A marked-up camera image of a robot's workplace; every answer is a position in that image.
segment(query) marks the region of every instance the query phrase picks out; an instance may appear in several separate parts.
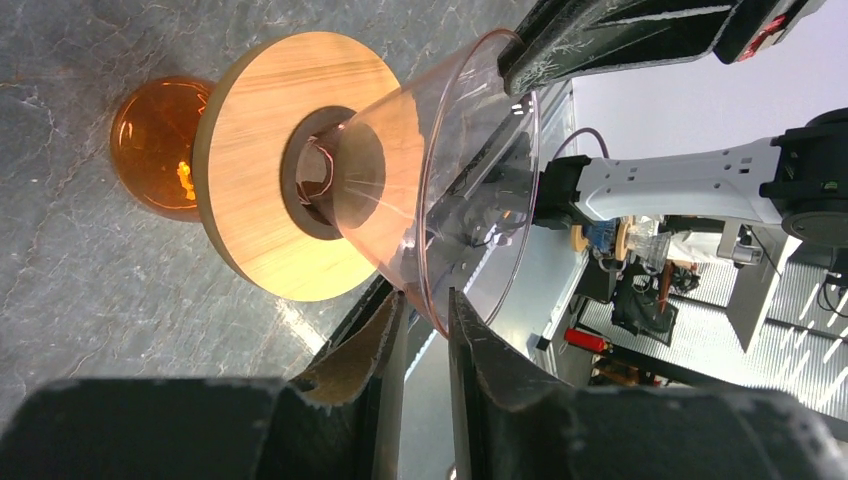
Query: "amber glass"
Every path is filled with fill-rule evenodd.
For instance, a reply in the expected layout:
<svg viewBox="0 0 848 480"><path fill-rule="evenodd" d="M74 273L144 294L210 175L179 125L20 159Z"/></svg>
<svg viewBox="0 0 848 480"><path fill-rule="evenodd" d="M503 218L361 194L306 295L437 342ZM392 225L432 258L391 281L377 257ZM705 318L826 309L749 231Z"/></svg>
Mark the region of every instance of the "amber glass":
<svg viewBox="0 0 848 480"><path fill-rule="evenodd" d="M166 77L141 86L112 123L112 164L127 190L163 217L200 221L191 150L214 84Z"/></svg>

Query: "white wall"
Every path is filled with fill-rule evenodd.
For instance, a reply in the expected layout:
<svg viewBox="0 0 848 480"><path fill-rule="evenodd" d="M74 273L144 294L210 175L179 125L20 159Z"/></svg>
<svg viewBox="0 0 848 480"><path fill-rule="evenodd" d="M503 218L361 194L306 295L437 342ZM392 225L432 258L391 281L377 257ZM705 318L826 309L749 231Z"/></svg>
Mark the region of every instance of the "white wall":
<svg viewBox="0 0 848 480"><path fill-rule="evenodd" d="M579 127L614 158L708 151L775 136L848 107L848 1L829 0L786 40L745 62L696 62L574 80ZM591 137L581 153L600 152Z"/></svg>

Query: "black machine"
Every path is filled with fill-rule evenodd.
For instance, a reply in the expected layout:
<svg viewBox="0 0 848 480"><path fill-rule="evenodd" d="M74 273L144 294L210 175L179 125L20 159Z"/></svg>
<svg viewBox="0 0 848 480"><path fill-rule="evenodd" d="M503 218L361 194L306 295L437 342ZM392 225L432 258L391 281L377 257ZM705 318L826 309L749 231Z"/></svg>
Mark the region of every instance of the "black machine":
<svg viewBox="0 0 848 480"><path fill-rule="evenodd" d="M518 29L526 48L508 52L503 71L509 88L524 92L710 51L739 61L785 38L822 3L543 0ZM848 212L848 167L834 161L848 151L843 114L763 147L777 157L769 157L767 185L753 192L790 234L839 248L848 247L846 235L832 235ZM588 195L580 183L593 163L553 162L534 220L555 228L594 221L603 210L581 205ZM451 292L449 312L458 478L848 476L821 419L785 394L574 389L492 333L461 292ZM404 296L380 278L289 381L47 385L0 440L0 478L396 478L408 318Z"/></svg>

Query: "blue component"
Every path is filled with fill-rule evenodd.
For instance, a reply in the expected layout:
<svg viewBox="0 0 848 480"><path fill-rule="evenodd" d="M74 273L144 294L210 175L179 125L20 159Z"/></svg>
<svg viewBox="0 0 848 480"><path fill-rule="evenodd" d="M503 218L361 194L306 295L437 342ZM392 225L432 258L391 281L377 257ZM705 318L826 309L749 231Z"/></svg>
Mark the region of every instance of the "blue component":
<svg viewBox="0 0 848 480"><path fill-rule="evenodd" d="M589 240L589 245L601 253L612 253L615 248L615 231L618 219L598 222L597 225L583 227L583 234Z"/></svg>

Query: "cable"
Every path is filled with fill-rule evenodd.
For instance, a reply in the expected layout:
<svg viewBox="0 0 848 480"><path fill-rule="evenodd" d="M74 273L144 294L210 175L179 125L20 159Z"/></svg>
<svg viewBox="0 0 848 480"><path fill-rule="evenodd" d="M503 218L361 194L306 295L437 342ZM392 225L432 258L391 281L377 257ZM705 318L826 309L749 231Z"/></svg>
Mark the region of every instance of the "cable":
<svg viewBox="0 0 848 480"><path fill-rule="evenodd" d="M486 245L492 243L492 240L494 240L494 238L495 238L495 234L493 233L493 234L489 235L489 239L486 240L485 242L483 242L483 243L470 243L468 246L471 247L471 248L485 247Z"/></svg>
<svg viewBox="0 0 848 480"><path fill-rule="evenodd" d="M598 140L598 144L601 146L601 154L604 156L604 158L609 158L609 150L607 150L607 142L604 141L604 137L601 135L600 132L598 132L597 130L595 130L594 128L591 128L591 127L581 128L581 129L577 130L576 132L572 133L571 135L569 135L562 142L562 145L559 146L556 153L554 153L553 158L557 158L559 156L559 154L562 153L562 151L565 149L565 147L568 146L569 143L573 142L575 138L577 138L578 136L580 136L584 133L589 133L593 137L595 137Z"/></svg>
<svg viewBox="0 0 848 480"><path fill-rule="evenodd" d="M763 255L766 256L766 260L768 260L769 264L771 264L771 268L774 269L774 273L777 274L777 278L783 280L783 275L780 273L780 270L777 269L777 265L774 263L774 260L771 259L771 255L768 254L768 250L766 250L766 247L765 245L763 245L763 242L760 241L760 237L757 236L753 228L749 229L748 231L751 232L751 236L754 237L754 240L756 240L757 243L760 244L760 248L763 249Z"/></svg>
<svg viewBox="0 0 848 480"><path fill-rule="evenodd" d="M636 288L636 279L639 278L639 277L642 277L642 276L647 276L648 281L646 281L644 285L640 285L640 287L642 287L642 290L639 290L638 288ZM633 285L632 285L633 291L635 291L636 293L644 295L644 294L648 293L648 290L650 290L653 287L653 282L654 282L654 277L652 277L650 275L637 275L633 279Z"/></svg>
<svg viewBox="0 0 848 480"><path fill-rule="evenodd" d="M833 250L830 251L830 267L828 268L828 272L833 268L833 264L835 262L836 262L836 249L834 248ZM827 296L827 289L825 288L826 285L827 285L827 282L824 281L824 282L822 282L821 286L819 287L819 293L816 294L816 304L822 310L829 312L829 313L833 313L836 316L838 316L839 318L848 318L848 315L844 315L842 313L839 313L839 309L833 306L833 303L830 301L830 298ZM822 305L822 303L821 303L822 297L824 297L824 303L827 304L827 308L825 308L825 306Z"/></svg>
<svg viewBox="0 0 848 480"><path fill-rule="evenodd" d="M627 259L626 258L623 261L619 262L618 260L616 260L613 257L604 258L603 256L597 255L597 256L595 256L595 259L598 261L598 268L600 268L601 271L604 272L604 273L616 273L617 274L617 273L623 272L624 269L627 268ZM619 267L611 266L611 267L607 268L606 265L604 265L605 260L612 260L613 262L621 263L621 266L619 266Z"/></svg>

